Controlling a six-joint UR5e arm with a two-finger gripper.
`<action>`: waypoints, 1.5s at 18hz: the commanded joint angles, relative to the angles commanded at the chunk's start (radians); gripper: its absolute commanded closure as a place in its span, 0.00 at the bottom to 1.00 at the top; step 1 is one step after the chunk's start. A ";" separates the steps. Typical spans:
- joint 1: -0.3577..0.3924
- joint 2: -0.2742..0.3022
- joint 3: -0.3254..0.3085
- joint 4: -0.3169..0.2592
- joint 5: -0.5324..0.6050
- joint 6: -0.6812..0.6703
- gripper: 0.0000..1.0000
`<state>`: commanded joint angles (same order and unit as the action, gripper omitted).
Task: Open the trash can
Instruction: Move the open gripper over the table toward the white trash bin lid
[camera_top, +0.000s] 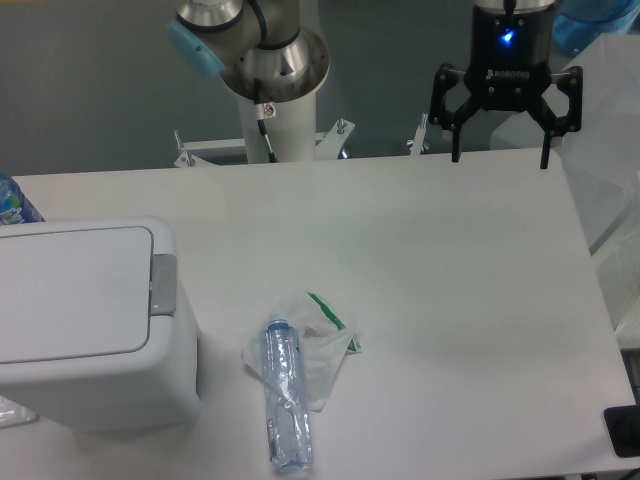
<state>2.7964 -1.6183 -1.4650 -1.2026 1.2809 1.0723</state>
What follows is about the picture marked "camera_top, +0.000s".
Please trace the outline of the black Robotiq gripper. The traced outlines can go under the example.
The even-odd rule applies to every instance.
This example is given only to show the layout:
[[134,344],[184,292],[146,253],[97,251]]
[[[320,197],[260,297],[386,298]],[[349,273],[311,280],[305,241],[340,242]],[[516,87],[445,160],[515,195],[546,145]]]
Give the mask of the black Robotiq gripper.
[[[466,73],[442,64],[434,76],[428,122],[452,135],[453,163],[461,157],[464,124],[481,108],[486,111],[522,112],[544,133],[540,168],[547,169],[551,143],[581,130],[583,69],[573,66],[551,73],[549,55],[554,21],[552,1],[475,1],[472,9],[472,43]],[[471,96],[457,108],[446,107],[447,93],[463,83]],[[558,117],[542,97],[549,86],[568,100],[568,110]]]

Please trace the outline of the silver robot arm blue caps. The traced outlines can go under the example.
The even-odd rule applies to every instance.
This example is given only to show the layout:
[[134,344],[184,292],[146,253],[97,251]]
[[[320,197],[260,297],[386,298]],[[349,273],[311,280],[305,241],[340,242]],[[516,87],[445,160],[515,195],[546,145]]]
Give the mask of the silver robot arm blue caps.
[[[461,156],[464,124],[478,111],[527,113],[543,132],[541,164],[553,141],[580,130],[583,71],[549,66],[552,1],[477,1],[468,67],[441,65],[427,119]],[[316,94],[329,73],[322,39],[300,22],[296,1],[179,1],[166,27],[197,73],[220,77],[241,111],[252,163],[313,161],[336,137],[316,136]]]

